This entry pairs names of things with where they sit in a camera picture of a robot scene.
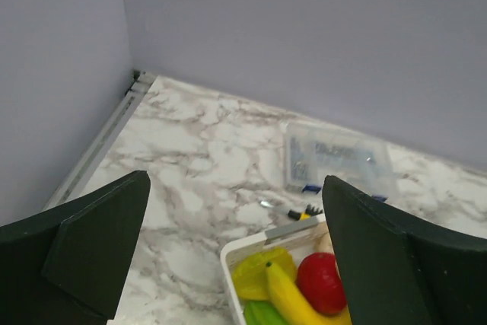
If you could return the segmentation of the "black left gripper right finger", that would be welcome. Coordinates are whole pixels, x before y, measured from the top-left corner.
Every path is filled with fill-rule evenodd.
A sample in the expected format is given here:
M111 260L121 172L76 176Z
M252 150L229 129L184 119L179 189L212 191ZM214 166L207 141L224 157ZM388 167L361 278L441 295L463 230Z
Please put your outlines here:
M378 202L335 176L323 208L354 324L484 324L486 240Z

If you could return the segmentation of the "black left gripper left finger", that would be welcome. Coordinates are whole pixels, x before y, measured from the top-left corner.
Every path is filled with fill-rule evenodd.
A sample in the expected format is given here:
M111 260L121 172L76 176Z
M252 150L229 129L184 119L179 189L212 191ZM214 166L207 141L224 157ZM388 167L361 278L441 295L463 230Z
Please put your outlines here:
M1 228L3 324L105 324L117 312L151 181L136 170Z

